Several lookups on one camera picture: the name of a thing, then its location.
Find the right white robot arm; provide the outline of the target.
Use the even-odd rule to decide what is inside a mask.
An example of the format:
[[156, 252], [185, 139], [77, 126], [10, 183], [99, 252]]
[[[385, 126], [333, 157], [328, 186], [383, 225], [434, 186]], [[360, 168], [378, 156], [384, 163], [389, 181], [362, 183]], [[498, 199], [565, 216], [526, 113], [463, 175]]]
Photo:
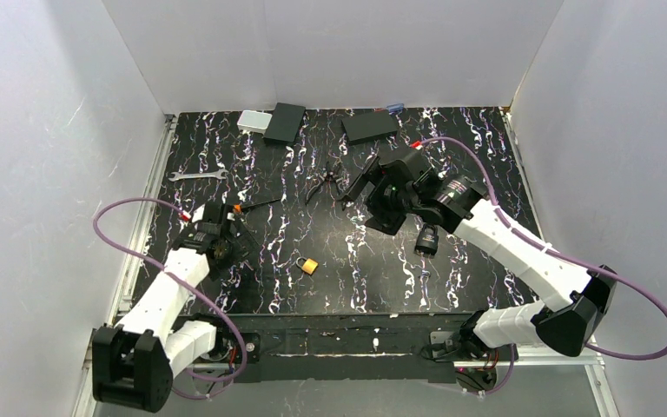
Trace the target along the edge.
[[418, 216], [481, 249], [539, 297], [513, 308], [479, 310], [438, 350], [477, 357], [511, 344], [543, 344], [564, 356], [582, 353], [607, 312], [612, 281], [551, 256], [545, 244], [522, 240], [523, 229], [500, 220], [484, 187], [463, 175], [440, 176], [417, 149], [369, 158], [340, 193], [341, 204], [355, 202], [367, 185], [373, 189], [365, 199], [371, 215], [366, 227], [396, 235], [409, 215]]

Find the brass padlock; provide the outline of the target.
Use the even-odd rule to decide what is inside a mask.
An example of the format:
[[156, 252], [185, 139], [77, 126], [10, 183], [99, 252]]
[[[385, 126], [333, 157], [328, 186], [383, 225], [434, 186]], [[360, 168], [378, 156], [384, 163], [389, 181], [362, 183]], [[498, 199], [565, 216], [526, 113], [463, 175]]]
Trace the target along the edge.
[[319, 267], [319, 263], [311, 258], [299, 257], [295, 261], [295, 266], [306, 275], [313, 275]]

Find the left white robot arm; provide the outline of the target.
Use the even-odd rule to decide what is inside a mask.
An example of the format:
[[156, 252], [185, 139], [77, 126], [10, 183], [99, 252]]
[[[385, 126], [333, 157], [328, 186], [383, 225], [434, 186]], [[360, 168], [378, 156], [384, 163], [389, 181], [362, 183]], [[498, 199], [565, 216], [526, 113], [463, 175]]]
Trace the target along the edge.
[[156, 413], [174, 390], [175, 378], [204, 354], [230, 351], [219, 382], [231, 383], [255, 359], [244, 334], [198, 286], [209, 275], [244, 262], [256, 241], [240, 218], [244, 207], [207, 202], [193, 214], [171, 205], [186, 226], [159, 262], [96, 234], [111, 247], [159, 269], [141, 299], [116, 324], [92, 338], [92, 395], [99, 402]]

